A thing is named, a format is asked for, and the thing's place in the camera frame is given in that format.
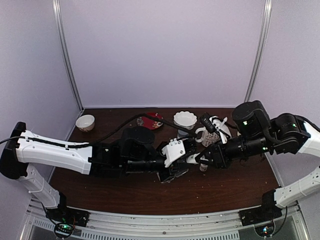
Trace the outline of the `clear plastic pill organizer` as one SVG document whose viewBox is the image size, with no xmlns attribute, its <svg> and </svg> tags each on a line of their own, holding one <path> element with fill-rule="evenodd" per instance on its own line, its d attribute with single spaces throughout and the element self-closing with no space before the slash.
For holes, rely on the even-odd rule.
<svg viewBox="0 0 320 240">
<path fill-rule="evenodd" d="M 159 179 L 159 181 L 164 184 L 164 183 L 170 183 L 171 181 L 173 181 L 175 178 L 179 178 L 183 175 L 185 175 L 187 173 L 187 171 L 184 172 L 178 172 L 177 174 L 166 174 L 166 173 L 157 173 L 157 177 Z"/>
</svg>

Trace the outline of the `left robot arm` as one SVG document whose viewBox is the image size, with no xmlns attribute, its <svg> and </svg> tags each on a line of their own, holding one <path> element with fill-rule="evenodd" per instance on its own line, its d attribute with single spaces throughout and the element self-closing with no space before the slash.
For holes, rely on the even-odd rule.
<svg viewBox="0 0 320 240">
<path fill-rule="evenodd" d="M 155 135 L 146 127 L 123 130 L 119 139 L 105 143 L 68 142 L 43 137 L 19 122 L 10 138 L 3 141 L 0 172 L 18 180 L 51 210 L 61 222 L 72 218 L 66 197 L 39 174 L 35 164 L 69 169 L 98 178 L 119 178 L 132 173 L 156 173 L 167 183 L 195 164 L 197 144 L 192 137 L 173 138 L 154 147 Z"/>
</svg>

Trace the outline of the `grey cap pill bottle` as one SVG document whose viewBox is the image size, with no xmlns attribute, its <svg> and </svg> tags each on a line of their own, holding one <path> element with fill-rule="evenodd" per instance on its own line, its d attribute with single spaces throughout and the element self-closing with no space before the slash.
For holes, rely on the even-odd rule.
<svg viewBox="0 0 320 240">
<path fill-rule="evenodd" d="M 188 135 L 189 135 L 189 130 L 188 130 L 188 129 L 187 129 L 187 130 L 179 129 L 179 130 L 177 131 L 177 138 L 178 138 L 178 139 L 185 138 L 185 137 L 187 137 Z"/>
</svg>

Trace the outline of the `small white dropper bottle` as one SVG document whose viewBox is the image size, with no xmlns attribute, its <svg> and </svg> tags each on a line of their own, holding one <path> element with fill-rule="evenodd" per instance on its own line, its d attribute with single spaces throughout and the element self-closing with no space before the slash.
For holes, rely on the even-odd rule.
<svg viewBox="0 0 320 240">
<path fill-rule="evenodd" d="M 196 160 L 199 153 L 192 154 L 186 158 L 186 163 L 190 165 L 198 165 L 200 162 Z"/>
</svg>

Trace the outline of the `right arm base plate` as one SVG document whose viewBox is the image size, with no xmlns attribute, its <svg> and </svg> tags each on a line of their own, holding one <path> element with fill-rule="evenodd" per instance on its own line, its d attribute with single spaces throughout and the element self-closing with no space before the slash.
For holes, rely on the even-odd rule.
<svg viewBox="0 0 320 240">
<path fill-rule="evenodd" d="M 243 226 L 255 225 L 282 216 L 282 210 L 277 206 L 259 206 L 239 211 L 239 218 Z"/>
</svg>

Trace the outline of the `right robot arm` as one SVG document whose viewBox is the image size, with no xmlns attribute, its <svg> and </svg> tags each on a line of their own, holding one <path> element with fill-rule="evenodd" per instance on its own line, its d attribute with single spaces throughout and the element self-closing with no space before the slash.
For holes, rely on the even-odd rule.
<svg viewBox="0 0 320 240">
<path fill-rule="evenodd" d="M 212 143 L 195 157 L 197 163 L 225 169 L 231 160 L 269 153 L 310 155 L 320 158 L 320 128 L 306 117 L 282 113 L 270 119 L 259 100 L 238 105 L 231 114 L 239 136 L 226 143 Z M 268 220 L 276 208 L 313 194 L 320 188 L 320 166 L 288 186 L 266 192 L 256 210 L 259 220 Z"/>
</svg>

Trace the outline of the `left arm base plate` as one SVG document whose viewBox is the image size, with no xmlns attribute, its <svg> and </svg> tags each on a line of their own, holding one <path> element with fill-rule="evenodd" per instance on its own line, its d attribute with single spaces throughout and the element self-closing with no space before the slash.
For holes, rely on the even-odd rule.
<svg viewBox="0 0 320 240">
<path fill-rule="evenodd" d="M 54 209 L 44 208 L 46 210 L 46 216 L 55 221 L 62 222 L 78 227 L 86 227 L 90 213 L 85 210 L 79 210 L 70 207 L 58 207 Z"/>
</svg>

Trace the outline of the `small white pill bottle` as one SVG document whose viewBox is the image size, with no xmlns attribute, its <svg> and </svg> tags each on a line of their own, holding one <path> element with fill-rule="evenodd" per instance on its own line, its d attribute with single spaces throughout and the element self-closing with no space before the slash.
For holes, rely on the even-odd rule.
<svg viewBox="0 0 320 240">
<path fill-rule="evenodd" d="M 200 170 L 201 172 L 206 172 L 207 169 L 208 169 L 208 165 L 203 164 L 203 163 L 201 163 L 201 164 L 199 165 L 199 170 Z"/>
</svg>

